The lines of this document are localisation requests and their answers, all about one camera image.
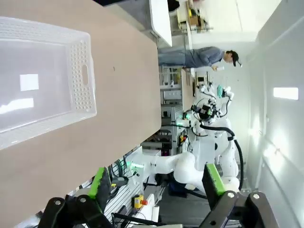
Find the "white wall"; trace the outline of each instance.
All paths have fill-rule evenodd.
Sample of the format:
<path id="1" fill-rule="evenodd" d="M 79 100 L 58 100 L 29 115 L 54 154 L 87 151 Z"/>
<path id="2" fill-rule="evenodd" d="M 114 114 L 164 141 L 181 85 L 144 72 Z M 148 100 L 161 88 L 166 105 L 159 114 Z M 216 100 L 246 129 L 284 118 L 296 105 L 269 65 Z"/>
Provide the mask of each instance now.
<path id="1" fill-rule="evenodd" d="M 211 32 L 258 32 L 278 6 L 280 0 L 205 0 L 201 14 Z"/>
<path id="2" fill-rule="evenodd" d="M 263 137 L 250 137 L 248 180 L 253 188 L 266 193 L 281 227 L 294 228 L 304 227 L 303 9 L 302 0 L 282 1 L 259 32 L 259 46 L 247 58 L 250 123 L 265 133 Z M 298 87 L 299 100 L 274 98 L 274 87 Z M 262 156 L 272 148 L 265 137 L 280 152 Z"/>
<path id="3" fill-rule="evenodd" d="M 203 33 L 192 35 L 193 49 L 216 46 L 223 50 L 235 50 L 245 58 L 257 45 L 254 33 Z"/>

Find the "black cap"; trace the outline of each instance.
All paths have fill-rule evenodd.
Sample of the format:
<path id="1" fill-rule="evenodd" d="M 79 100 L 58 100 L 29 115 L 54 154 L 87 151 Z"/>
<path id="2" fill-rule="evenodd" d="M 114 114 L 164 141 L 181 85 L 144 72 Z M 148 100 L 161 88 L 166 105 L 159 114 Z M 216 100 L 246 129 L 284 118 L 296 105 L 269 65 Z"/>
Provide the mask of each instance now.
<path id="1" fill-rule="evenodd" d="M 229 53 L 232 54 L 233 65 L 236 67 L 236 62 L 238 62 L 238 54 L 233 50 L 229 51 Z"/>

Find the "white cylinder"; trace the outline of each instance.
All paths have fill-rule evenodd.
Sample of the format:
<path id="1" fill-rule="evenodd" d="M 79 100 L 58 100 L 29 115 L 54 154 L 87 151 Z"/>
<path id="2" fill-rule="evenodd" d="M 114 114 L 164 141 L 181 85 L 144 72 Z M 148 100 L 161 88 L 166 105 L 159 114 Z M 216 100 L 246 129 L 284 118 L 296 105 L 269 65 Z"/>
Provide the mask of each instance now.
<path id="1" fill-rule="evenodd" d="M 217 68 L 217 71 L 220 71 L 220 70 L 224 70 L 225 68 L 223 66 L 220 66 Z"/>
<path id="2" fill-rule="evenodd" d="M 152 209 L 152 221 L 153 222 L 158 222 L 158 215 L 160 213 L 160 207 L 159 206 L 154 206 Z"/>
<path id="3" fill-rule="evenodd" d="M 174 178 L 177 182 L 182 184 L 191 184 L 205 193 L 202 178 L 204 171 L 195 169 L 195 157 L 192 153 L 180 153 L 180 157 L 176 163 L 174 170 Z"/>
<path id="4" fill-rule="evenodd" d="M 222 177 L 223 184 L 225 186 L 225 190 L 239 192 L 239 180 L 236 177 Z"/>

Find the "white plastic basket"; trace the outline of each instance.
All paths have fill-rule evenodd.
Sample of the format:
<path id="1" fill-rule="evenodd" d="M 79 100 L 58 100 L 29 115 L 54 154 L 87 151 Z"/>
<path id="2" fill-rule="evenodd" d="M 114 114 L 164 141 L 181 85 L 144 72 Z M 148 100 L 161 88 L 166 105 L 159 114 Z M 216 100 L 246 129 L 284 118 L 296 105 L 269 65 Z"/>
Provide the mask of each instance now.
<path id="1" fill-rule="evenodd" d="M 0 60 L 0 150 L 96 115 L 88 33 L 0 17 Z"/>

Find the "gray shirt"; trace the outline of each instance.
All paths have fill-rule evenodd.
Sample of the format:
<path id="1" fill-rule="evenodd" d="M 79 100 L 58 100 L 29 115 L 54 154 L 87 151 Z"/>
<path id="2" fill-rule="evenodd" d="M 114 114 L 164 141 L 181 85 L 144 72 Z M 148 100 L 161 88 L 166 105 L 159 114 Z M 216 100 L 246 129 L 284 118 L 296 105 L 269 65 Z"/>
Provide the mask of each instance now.
<path id="1" fill-rule="evenodd" d="M 187 68 L 210 67 L 224 57 L 224 51 L 217 47 L 204 47 L 195 50 L 186 50 L 185 55 L 185 67 Z"/>

